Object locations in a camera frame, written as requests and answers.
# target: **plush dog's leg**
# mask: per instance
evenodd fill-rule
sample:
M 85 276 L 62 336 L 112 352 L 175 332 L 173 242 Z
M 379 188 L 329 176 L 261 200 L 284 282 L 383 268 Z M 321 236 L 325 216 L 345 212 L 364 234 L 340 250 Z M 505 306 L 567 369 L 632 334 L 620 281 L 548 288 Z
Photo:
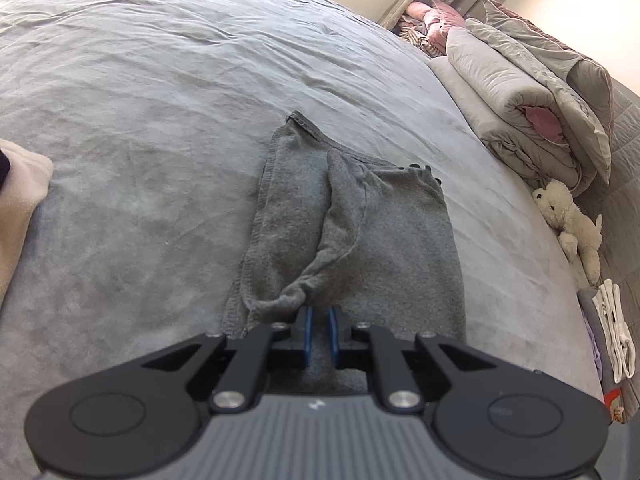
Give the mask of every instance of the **plush dog's leg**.
M 600 279 L 600 257 L 598 251 L 593 247 L 585 247 L 580 250 L 580 259 L 584 267 L 589 285 L 595 286 Z
M 572 261 L 575 255 L 578 254 L 578 238 L 574 235 L 563 231 L 558 237 L 558 243 L 562 247 L 567 260 Z

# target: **plush dog's head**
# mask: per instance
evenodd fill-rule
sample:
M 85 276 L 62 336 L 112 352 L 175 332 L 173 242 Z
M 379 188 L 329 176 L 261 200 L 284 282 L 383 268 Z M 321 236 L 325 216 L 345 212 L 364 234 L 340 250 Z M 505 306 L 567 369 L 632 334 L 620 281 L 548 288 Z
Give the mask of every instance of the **plush dog's head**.
M 546 223 L 554 229 L 562 229 L 564 213 L 574 203 L 568 187 L 559 180 L 552 180 L 546 185 L 546 189 L 539 188 L 532 195 Z

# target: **bed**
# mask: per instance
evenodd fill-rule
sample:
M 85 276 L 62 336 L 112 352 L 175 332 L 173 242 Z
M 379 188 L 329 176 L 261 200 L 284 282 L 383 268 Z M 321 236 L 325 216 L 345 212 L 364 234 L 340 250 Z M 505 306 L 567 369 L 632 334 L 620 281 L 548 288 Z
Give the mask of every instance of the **bed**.
M 554 233 L 427 60 L 326 0 L 0 0 L 1 136 L 54 163 L 0 310 L 0 478 L 36 474 L 44 391 L 219 326 L 296 109 L 442 180 L 470 345 L 601 398 Z

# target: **purple cloth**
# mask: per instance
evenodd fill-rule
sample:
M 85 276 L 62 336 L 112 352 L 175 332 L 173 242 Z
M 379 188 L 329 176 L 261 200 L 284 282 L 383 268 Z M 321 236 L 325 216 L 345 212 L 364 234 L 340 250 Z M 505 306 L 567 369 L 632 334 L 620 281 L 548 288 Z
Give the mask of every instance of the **purple cloth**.
M 591 350 L 593 350 L 593 361 L 596 363 L 598 378 L 602 380 L 602 360 L 600 359 L 600 350 L 598 350 L 598 346 L 596 345 L 596 338 L 593 335 L 593 330 L 591 330 L 591 326 L 589 325 L 587 318 L 584 317 L 584 312 L 582 313 L 582 320 L 584 321 L 585 327 L 587 327 L 587 332 L 589 333 L 589 339 L 591 340 Z

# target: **gray pants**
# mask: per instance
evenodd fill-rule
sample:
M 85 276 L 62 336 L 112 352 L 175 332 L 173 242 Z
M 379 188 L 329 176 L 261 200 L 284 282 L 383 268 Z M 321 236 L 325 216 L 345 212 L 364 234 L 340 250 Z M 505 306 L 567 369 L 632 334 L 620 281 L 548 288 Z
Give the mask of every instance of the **gray pants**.
M 355 153 L 294 112 L 271 141 L 223 328 L 240 336 L 259 323 L 291 321 L 302 304 L 314 308 L 315 329 L 339 304 L 353 321 L 398 337 L 431 329 L 465 339 L 460 262 L 431 169 Z M 297 390 L 362 391 L 362 378 L 330 369 L 323 332 L 314 333 L 318 362 Z

